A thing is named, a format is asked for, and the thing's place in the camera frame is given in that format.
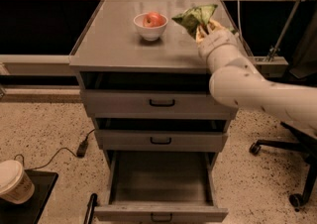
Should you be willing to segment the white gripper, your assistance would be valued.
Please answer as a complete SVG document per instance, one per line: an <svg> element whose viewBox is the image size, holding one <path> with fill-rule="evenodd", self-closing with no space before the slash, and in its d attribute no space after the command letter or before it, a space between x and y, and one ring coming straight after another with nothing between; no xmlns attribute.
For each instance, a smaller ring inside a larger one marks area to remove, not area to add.
<svg viewBox="0 0 317 224"><path fill-rule="evenodd" d="M208 28L212 33L209 34L206 32L202 25L196 28L195 40L198 44L198 53L201 58L207 59L213 52L221 47L238 47L235 36L229 30L226 30L218 21L210 19Z"/></svg>

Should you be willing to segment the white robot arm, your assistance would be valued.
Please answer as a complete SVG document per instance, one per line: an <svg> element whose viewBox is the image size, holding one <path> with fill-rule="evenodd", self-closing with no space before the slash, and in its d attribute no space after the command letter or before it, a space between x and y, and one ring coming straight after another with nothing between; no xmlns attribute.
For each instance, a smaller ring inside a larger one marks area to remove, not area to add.
<svg viewBox="0 0 317 224"><path fill-rule="evenodd" d="M234 108L262 110L311 137L317 135L317 88L265 79L218 22L197 28L199 56L208 65L214 99Z"/></svg>

